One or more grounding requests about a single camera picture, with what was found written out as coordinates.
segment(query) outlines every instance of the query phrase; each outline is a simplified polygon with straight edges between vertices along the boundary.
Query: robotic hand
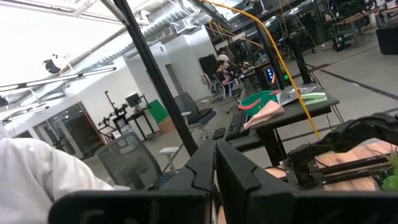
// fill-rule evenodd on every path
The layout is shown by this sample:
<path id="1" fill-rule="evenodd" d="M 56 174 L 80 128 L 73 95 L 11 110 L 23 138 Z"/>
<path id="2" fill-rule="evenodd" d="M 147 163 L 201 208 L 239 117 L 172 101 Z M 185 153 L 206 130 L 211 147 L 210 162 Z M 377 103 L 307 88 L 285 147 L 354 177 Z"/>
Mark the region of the robotic hand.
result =
<path id="1" fill-rule="evenodd" d="M 363 141 L 377 138 L 398 145 L 398 115 L 375 113 L 371 116 L 349 120 L 339 125 L 323 139 L 303 144 L 287 154 L 287 165 L 296 175 L 298 184 L 313 180 L 308 163 L 323 153 L 348 152 Z"/>

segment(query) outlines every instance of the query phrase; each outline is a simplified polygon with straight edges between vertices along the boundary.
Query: workbench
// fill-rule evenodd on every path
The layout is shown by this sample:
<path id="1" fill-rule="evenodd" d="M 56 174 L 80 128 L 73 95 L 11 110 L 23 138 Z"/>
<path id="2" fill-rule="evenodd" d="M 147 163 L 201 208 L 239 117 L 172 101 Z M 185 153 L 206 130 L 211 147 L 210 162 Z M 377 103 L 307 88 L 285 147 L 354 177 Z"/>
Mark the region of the workbench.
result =
<path id="1" fill-rule="evenodd" d="M 338 164 L 344 164 L 346 162 L 357 161 L 360 159 L 365 159 L 373 156 L 379 156 L 377 152 L 383 154 L 388 153 L 391 146 L 389 143 L 384 141 L 379 141 L 372 144 L 367 144 L 364 146 L 357 146 L 350 152 L 346 153 L 327 153 L 319 156 L 317 159 L 321 163 L 327 166 L 333 166 Z M 285 177 L 286 173 L 282 169 L 278 168 L 268 168 L 266 171 L 278 178 Z M 330 185 L 323 186 L 325 190 L 375 190 L 374 182 L 371 177 L 365 177 L 360 179 L 354 179 L 350 181 L 339 182 Z M 225 224 L 225 216 L 223 207 L 220 207 L 220 212 L 218 214 L 218 224 Z"/>

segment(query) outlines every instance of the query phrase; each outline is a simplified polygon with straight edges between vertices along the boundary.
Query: speaker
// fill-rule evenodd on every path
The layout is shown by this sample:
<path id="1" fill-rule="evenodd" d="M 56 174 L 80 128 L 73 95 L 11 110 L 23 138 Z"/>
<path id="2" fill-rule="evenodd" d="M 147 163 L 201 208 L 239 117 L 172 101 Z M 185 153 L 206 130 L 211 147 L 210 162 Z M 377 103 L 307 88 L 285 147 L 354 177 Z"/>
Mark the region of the speaker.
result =
<path id="1" fill-rule="evenodd" d="M 344 50 L 346 48 L 343 34 L 338 34 L 332 37 L 331 41 L 333 43 L 333 49 L 337 52 Z"/>

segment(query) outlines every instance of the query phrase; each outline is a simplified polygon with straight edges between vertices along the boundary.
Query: metal pole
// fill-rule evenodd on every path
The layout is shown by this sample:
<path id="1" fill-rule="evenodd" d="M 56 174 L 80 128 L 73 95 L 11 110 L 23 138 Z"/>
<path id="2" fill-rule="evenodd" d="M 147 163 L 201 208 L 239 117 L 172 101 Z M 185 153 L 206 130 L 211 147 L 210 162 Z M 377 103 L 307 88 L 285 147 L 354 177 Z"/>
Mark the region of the metal pole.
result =
<path id="1" fill-rule="evenodd" d="M 285 89 L 284 85 L 284 74 L 282 73 L 282 69 L 280 69 L 280 64 L 278 62 L 278 59 L 276 57 L 275 51 L 271 46 L 271 42 L 269 41 L 267 34 L 264 32 L 262 27 L 257 23 L 254 22 L 257 30 L 257 35 L 259 36 L 262 45 L 264 46 L 264 49 L 267 52 L 269 63 L 272 66 L 272 69 L 274 70 L 276 79 L 278 81 L 279 87 L 281 90 Z"/>
<path id="2" fill-rule="evenodd" d="M 195 141 L 192 138 L 191 132 L 189 131 L 187 125 L 182 118 L 181 112 L 175 103 L 173 96 L 167 87 L 167 84 L 157 66 L 154 56 L 149 50 L 149 47 L 142 35 L 142 32 L 138 26 L 137 21 L 135 20 L 130 7 L 126 0 L 114 0 L 115 5 L 120 9 L 120 11 L 126 17 L 128 21 L 127 31 L 129 32 L 134 45 L 137 48 L 139 55 L 141 56 L 142 61 L 148 71 L 148 75 L 152 80 L 155 89 L 157 90 L 160 99 L 162 100 L 166 110 L 169 112 L 169 115 L 174 123 L 175 129 L 177 130 L 178 134 L 182 142 L 185 145 L 190 156 L 195 153 L 198 146 L 196 145 Z"/>

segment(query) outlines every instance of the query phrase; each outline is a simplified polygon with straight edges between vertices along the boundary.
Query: keyboard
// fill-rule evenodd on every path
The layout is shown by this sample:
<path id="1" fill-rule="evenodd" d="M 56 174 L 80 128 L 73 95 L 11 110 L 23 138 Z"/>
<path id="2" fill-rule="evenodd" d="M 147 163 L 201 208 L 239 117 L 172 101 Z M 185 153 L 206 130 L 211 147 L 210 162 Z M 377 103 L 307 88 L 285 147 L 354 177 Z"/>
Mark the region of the keyboard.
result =
<path id="1" fill-rule="evenodd" d="M 229 124 L 225 140 L 240 138 L 249 135 L 249 130 L 243 128 L 243 124 L 249 121 L 249 116 L 244 111 L 234 114 Z"/>

